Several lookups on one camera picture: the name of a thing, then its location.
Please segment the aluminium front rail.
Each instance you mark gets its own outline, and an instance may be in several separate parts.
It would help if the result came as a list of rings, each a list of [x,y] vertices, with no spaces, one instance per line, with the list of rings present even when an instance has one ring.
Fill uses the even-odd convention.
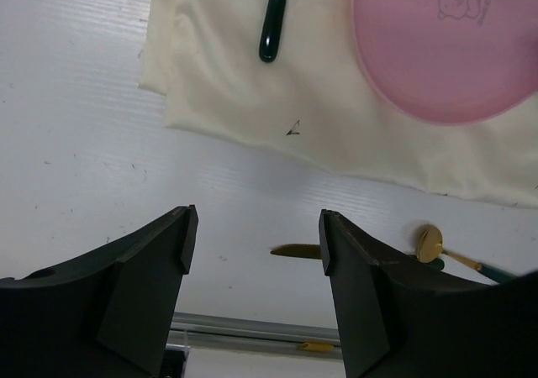
[[[297,346],[304,342],[329,343],[335,349],[325,354],[298,350]],[[342,358],[339,334],[332,328],[181,312],[175,313],[172,318],[166,348],[185,352],[203,348],[327,360]]]

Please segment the small yellow tube piece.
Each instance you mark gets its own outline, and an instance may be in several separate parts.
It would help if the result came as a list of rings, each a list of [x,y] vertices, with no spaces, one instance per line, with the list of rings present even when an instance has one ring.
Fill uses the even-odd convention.
[[[297,346],[298,350],[311,352],[311,353],[331,353],[335,346],[329,343],[320,342],[304,342]]]

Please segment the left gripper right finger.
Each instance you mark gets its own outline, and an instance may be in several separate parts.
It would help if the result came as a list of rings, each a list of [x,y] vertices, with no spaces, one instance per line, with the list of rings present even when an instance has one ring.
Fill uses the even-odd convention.
[[[536,273],[468,281],[330,210],[320,214],[319,241],[347,376],[536,376]]]

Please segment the cream cloth napkin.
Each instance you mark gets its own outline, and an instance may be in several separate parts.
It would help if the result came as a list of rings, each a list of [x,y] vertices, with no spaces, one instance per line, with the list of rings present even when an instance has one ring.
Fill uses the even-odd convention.
[[[140,85],[170,127],[287,153],[341,176],[506,206],[537,205],[537,91],[475,123],[385,102],[358,63],[351,0],[287,0],[277,58],[268,0],[151,0]]]

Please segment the gold fork green handle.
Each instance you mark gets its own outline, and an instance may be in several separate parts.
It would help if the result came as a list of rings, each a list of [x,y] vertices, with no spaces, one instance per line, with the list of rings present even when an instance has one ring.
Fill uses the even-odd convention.
[[[286,4],[287,0],[267,1],[258,48],[259,58],[264,63],[272,63],[277,58]]]

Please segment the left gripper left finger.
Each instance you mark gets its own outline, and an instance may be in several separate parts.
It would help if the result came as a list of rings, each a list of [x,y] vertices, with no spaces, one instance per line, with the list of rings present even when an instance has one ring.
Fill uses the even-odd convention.
[[[2,279],[2,376],[158,376],[197,226],[195,207],[176,207],[72,260]]]

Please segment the pink plate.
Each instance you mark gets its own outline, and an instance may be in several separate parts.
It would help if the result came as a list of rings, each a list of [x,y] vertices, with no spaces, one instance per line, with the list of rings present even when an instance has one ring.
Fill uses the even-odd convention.
[[[403,113],[475,123],[537,91],[537,0],[351,0],[358,63]]]

